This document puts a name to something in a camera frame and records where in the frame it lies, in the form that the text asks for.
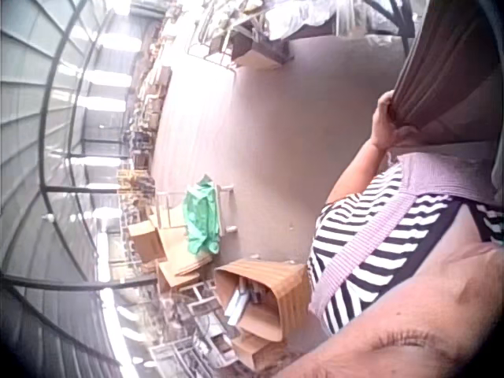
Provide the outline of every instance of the green garment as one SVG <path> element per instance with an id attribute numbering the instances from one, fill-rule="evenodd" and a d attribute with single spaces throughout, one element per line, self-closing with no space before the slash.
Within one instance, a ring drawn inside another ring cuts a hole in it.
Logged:
<path id="1" fill-rule="evenodd" d="M 219 253 L 219 215 L 216 203 L 216 185 L 205 175 L 187 189 L 183 201 L 183 218 L 187 226 L 189 252 L 197 254 L 201 249 Z"/>

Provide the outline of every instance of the concrete floor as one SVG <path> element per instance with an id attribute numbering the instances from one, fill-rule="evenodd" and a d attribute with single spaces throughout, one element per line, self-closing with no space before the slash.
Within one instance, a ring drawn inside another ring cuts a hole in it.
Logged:
<path id="1" fill-rule="evenodd" d="M 235 185 L 224 216 L 239 232 L 224 237 L 222 263 L 306 260 L 317 214 L 404 62 L 399 41 L 329 36 L 291 50 L 295 59 L 272 71 L 233 75 L 185 54 L 172 63 L 153 176 L 159 191 L 184 191 L 205 173 Z"/>

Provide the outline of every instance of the person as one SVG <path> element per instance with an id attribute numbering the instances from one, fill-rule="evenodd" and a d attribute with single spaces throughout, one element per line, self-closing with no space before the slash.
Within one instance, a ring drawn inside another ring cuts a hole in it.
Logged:
<path id="1" fill-rule="evenodd" d="M 308 269 L 309 311 L 331 335 L 279 376 L 451 376 L 502 314 L 502 207 L 491 165 L 387 151 L 393 91 L 378 100 L 370 138 L 328 196 Z"/>

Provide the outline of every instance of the striped shirt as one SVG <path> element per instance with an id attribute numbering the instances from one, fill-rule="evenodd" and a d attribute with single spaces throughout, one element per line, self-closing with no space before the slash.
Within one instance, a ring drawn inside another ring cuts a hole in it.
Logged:
<path id="1" fill-rule="evenodd" d="M 398 193 L 401 181 L 399 163 L 376 176 L 361 194 L 348 195 L 322 209 L 308 260 L 312 287 L 332 258 Z M 469 206 L 481 239 L 502 243 L 501 211 L 449 195 L 422 195 L 332 296 L 323 314 L 328 330 L 337 333 L 393 286 L 412 276 L 450 227 L 462 203 Z"/>

